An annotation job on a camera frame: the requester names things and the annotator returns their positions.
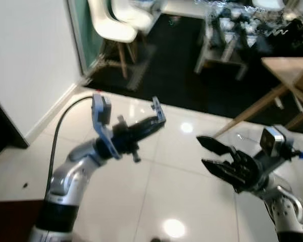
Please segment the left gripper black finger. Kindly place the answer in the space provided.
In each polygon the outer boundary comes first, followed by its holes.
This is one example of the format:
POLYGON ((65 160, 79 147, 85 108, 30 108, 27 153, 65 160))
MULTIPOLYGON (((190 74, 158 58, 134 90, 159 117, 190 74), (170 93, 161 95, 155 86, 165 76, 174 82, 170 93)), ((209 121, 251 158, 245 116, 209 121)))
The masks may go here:
POLYGON ((161 127, 133 127, 133 143, 137 145, 140 141, 157 133, 161 127))
POLYGON ((132 134, 154 134, 165 126, 165 120, 158 117, 147 117, 130 126, 132 134))

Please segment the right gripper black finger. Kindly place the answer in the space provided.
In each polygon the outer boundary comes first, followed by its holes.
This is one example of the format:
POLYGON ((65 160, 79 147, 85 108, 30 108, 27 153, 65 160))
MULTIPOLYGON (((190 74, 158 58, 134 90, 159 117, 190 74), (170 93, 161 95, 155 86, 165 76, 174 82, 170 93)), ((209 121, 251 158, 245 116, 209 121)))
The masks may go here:
POLYGON ((200 135, 200 136, 196 136, 196 139, 203 148, 214 154, 217 155, 230 154, 232 157, 238 157, 237 150, 233 146, 229 146, 224 143, 221 143, 216 138, 200 135))
POLYGON ((235 192, 244 191, 244 171, 225 160, 202 159, 202 164, 213 176, 231 185, 235 192))

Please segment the grey plastic piece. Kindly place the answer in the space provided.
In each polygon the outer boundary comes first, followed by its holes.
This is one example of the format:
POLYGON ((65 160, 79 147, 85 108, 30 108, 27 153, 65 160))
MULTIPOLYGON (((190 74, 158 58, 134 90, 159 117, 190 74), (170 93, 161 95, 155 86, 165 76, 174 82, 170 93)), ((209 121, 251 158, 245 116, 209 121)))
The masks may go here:
POLYGON ((158 122, 159 123, 166 122, 166 115, 165 115, 165 112, 163 111, 161 102, 158 99, 158 97, 156 97, 156 96, 152 97, 151 107, 152 107, 153 111, 156 113, 156 119, 158 120, 158 122))

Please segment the grey metal cart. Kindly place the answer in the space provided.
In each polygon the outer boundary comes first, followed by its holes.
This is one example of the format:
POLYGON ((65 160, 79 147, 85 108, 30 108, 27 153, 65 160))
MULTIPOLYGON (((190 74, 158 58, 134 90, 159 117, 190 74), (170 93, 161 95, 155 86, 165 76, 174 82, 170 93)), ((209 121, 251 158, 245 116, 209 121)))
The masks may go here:
POLYGON ((201 44, 196 74, 209 63, 238 67, 235 79, 244 78, 247 58, 258 38, 256 14, 259 9, 250 0, 194 0, 204 8, 201 44))

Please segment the light wooden table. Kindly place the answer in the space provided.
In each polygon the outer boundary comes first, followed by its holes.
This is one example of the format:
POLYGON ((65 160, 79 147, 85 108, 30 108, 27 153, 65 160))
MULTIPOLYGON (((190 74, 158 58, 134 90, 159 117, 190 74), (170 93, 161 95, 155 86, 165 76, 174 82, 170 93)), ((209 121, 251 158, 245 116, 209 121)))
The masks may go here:
MULTIPOLYGON (((303 103, 303 57, 264 57, 262 58, 262 63, 268 71, 279 79, 280 84, 217 131, 214 134, 214 138, 218 138, 235 125, 245 122, 260 113, 260 111, 265 110, 269 103, 287 91, 293 93, 295 101, 303 103)), ((301 125, 301 123, 303 123, 303 110, 286 124, 286 128, 292 130, 301 125)))

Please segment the white chair wooden legs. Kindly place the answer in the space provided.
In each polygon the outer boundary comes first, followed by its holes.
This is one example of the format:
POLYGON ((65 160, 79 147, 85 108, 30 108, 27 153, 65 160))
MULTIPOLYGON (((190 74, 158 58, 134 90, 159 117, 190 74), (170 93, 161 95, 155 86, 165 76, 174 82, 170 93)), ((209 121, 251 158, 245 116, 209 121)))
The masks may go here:
POLYGON ((285 0, 251 0, 254 7, 267 11, 284 10, 287 7, 285 0))
POLYGON ((152 14, 136 7, 129 0, 111 0, 111 9, 117 20, 133 26, 135 30, 142 34, 141 41, 146 47, 146 37, 154 23, 152 14))
POLYGON ((126 62, 125 50, 132 51, 132 44, 137 37, 137 30, 128 23, 121 22, 110 14, 107 0, 87 0, 91 15, 91 22, 96 30, 106 41, 114 42, 118 49, 119 64, 122 76, 128 78, 128 64, 126 62))

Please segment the dark green door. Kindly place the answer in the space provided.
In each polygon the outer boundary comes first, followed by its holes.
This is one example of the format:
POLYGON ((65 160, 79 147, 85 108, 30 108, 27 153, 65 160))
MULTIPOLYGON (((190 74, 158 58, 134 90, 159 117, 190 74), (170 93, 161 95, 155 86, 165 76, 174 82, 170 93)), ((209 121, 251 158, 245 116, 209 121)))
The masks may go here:
POLYGON ((65 0, 81 76, 89 78, 105 62, 106 41, 94 28, 89 0, 65 0))

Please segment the black cabinet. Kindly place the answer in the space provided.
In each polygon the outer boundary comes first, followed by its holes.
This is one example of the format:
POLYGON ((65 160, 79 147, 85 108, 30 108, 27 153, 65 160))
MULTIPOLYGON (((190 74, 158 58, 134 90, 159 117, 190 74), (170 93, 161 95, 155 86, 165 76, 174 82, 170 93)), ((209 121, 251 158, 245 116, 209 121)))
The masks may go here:
POLYGON ((0 152, 7 147, 28 148, 29 143, 20 134, 0 105, 0 152))

